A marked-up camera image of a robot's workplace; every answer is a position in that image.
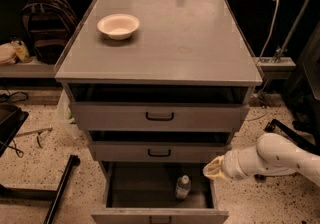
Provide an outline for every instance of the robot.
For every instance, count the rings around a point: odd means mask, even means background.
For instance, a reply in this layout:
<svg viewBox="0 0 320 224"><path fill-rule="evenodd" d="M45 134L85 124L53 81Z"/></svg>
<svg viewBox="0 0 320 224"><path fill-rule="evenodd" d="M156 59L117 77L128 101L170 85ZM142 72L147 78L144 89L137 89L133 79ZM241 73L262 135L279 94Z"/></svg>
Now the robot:
<svg viewBox="0 0 320 224"><path fill-rule="evenodd" d="M263 134L254 146L232 149L203 169L204 176L211 180L242 180L253 175L280 176L295 172L320 186L320 156L276 133Z"/></svg>

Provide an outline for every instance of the cabinet top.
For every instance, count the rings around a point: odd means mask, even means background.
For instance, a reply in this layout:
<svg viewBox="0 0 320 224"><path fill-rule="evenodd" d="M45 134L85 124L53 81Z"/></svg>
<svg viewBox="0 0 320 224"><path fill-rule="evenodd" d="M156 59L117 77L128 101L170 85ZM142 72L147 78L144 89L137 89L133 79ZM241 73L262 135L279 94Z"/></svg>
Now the cabinet top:
<svg viewBox="0 0 320 224"><path fill-rule="evenodd" d="M115 41L97 29L111 14L139 29ZM225 0L97 0L59 68L61 82L255 86L261 76Z"/></svg>

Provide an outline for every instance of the cable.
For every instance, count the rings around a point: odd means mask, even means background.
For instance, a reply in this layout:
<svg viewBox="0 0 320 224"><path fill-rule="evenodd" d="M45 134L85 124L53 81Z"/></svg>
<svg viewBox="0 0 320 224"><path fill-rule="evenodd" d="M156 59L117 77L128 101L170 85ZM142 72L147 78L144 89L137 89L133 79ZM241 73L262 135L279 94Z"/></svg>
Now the cable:
<svg viewBox="0 0 320 224"><path fill-rule="evenodd" d="M259 120L259 119L265 117L267 114L268 114L268 111L266 111L266 113L264 113L263 115L261 115L261 116L259 116L259 117L252 118L252 119L244 119L244 121L245 121L245 122L256 121L256 120Z"/></svg>
<svg viewBox="0 0 320 224"><path fill-rule="evenodd" d="M22 95L21 98L18 97L18 99L13 99L12 100L12 98L14 98L14 96L17 96L19 94ZM15 92L15 93L12 93L12 94L10 94L10 92L9 92L9 94L0 94L0 103L4 103L4 102L15 103L15 102L19 102L19 101L25 101L28 98L29 98L29 96L25 92Z"/></svg>
<svg viewBox="0 0 320 224"><path fill-rule="evenodd" d="M8 88L6 87L6 85L2 85L2 86L3 86L4 90L7 91L8 94L10 94L10 92L9 92Z"/></svg>
<svg viewBox="0 0 320 224"><path fill-rule="evenodd" d="M37 143L38 143L39 148L42 148L42 146L40 144L40 138L41 138L41 132L39 132L37 135Z"/></svg>
<svg viewBox="0 0 320 224"><path fill-rule="evenodd" d="M262 94L260 93L258 96L254 96L254 95L251 95L252 98L255 98L256 100L260 101L263 106L262 107L265 107L265 108L270 108L270 106L268 106L267 103L265 103L263 100L262 100Z"/></svg>
<svg viewBox="0 0 320 224"><path fill-rule="evenodd" d="M278 8L279 8L279 0L276 0L276 8L274 10L274 14L273 14L273 18L272 18L272 22L271 22L271 27L270 27L270 32L269 32L269 36L267 38L267 41L265 42L262 50L261 50L261 53L260 53L260 56L259 56L259 59L258 59L258 62L261 61L261 58L264 54L264 51L269 43L269 40L271 38L271 35L272 35L272 32L273 32L273 27L274 27L274 24L275 24L275 20L276 20L276 17L277 17L277 13L278 13Z"/></svg>
<svg viewBox="0 0 320 224"><path fill-rule="evenodd" d="M3 145L3 146L5 146L6 148L13 149L13 150L16 152L17 156L20 157L20 158L22 158L23 155L24 155L24 152L23 152L22 150L20 150L20 149L17 148L17 144L16 144L16 142L15 142L14 140L12 140L12 142L13 142L13 145L14 145L14 146L9 146L9 145L3 143L2 141L0 141L0 144Z"/></svg>

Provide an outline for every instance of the drawer handle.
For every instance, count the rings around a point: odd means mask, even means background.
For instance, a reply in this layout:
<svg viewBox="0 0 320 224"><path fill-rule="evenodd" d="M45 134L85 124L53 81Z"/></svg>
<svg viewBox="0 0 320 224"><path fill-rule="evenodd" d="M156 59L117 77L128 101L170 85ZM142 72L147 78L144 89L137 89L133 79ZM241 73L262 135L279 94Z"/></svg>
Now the drawer handle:
<svg viewBox="0 0 320 224"><path fill-rule="evenodd" d="M151 149L148 149L148 156L150 157L169 157L171 156L171 149L168 150L166 154L154 154L151 152Z"/></svg>
<svg viewBox="0 0 320 224"><path fill-rule="evenodd" d="M172 112L170 117L151 117L149 112L146 112L146 118L149 121L171 121L174 119L174 113Z"/></svg>
<svg viewBox="0 0 320 224"><path fill-rule="evenodd" d="M155 222L153 222L152 216L149 217L149 224L171 224L171 216L169 216L168 221L166 221L166 222L163 222L163 221L159 222L159 221L161 221L161 220L159 219L159 220L155 220Z"/></svg>

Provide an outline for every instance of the white bowl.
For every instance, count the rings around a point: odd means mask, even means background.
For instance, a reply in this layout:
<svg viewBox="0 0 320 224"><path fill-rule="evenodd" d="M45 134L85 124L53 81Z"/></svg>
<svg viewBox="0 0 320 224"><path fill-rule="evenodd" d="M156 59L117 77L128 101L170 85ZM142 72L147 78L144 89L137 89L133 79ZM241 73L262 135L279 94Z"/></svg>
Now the white bowl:
<svg viewBox="0 0 320 224"><path fill-rule="evenodd" d="M124 40L139 27L139 20L128 14L113 14L98 22L98 30L114 40Z"/></svg>

